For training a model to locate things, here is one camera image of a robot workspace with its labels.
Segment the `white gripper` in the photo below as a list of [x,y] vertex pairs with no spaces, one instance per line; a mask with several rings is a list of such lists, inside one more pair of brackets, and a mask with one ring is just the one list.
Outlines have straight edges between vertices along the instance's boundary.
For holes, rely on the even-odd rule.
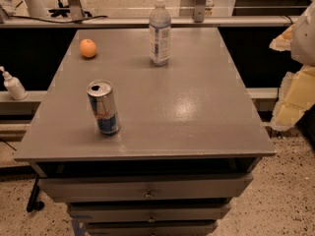
[[269,126],[282,132],[292,128],[315,104],[315,1],[295,26],[274,38],[269,47],[276,51],[291,49],[291,58],[304,65],[296,73],[287,72],[281,83]]

